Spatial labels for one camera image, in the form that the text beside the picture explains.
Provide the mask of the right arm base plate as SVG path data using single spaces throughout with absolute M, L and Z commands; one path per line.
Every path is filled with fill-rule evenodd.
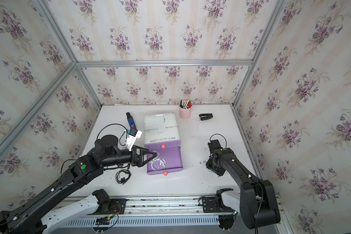
M 233 214 L 236 211 L 225 206 L 218 205 L 215 198 L 200 197 L 198 199 L 199 206 L 202 207 L 203 213 L 229 213 Z

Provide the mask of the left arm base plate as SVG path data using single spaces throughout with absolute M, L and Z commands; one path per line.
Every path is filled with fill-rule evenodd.
M 114 213 L 121 215 L 124 214 L 126 203 L 127 199 L 111 199 L 110 202 L 104 202 L 103 204 L 99 205 L 95 213 L 99 215 L 111 215 Z

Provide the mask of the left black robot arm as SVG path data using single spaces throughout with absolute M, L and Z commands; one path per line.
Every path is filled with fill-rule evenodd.
M 0 232 L 2 234 L 46 234 L 57 229 L 72 219 L 85 214 L 94 213 L 100 206 L 108 208 L 111 201 L 103 190 L 96 190 L 86 200 L 77 202 L 75 212 L 61 208 L 54 211 L 60 202 L 81 189 L 104 173 L 105 167 L 129 164 L 142 167 L 156 152 L 146 148 L 132 146 L 118 148 L 119 139 L 114 135 L 105 135 L 95 141 L 95 147 L 86 155 L 78 158 L 50 186 L 26 202 L 11 210 L 0 212 Z

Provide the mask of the purple drawer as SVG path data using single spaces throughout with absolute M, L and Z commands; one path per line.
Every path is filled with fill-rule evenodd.
M 180 172 L 183 170 L 180 146 L 153 149 L 151 152 L 156 152 L 157 156 L 146 164 L 148 175 Z
M 181 140 L 169 140 L 163 142 L 153 142 L 144 145 L 148 150 L 167 149 L 181 145 Z

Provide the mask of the purple top drawer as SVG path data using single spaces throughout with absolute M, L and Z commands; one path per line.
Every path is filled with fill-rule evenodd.
M 144 145 L 148 150 L 167 149 L 181 145 L 181 140 L 169 140 L 163 142 L 153 142 Z

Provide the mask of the white earphones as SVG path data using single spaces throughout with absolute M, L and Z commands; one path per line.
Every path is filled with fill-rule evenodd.
M 157 156 L 151 160 L 151 169 L 153 171 L 164 170 L 166 167 L 166 160 L 161 156 L 159 152 L 155 151 L 155 153 L 157 153 Z

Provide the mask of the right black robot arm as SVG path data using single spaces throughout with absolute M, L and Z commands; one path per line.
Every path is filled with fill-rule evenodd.
M 224 173 L 234 179 L 239 192 L 231 188 L 216 191 L 214 199 L 204 200 L 205 211 L 236 212 L 245 226 L 252 230 L 281 222 L 274 186 L 250 172 L 230 148 L 221 147 L 217 139 L 208 143 L 210 157 L 206 168 L 218 176 Z

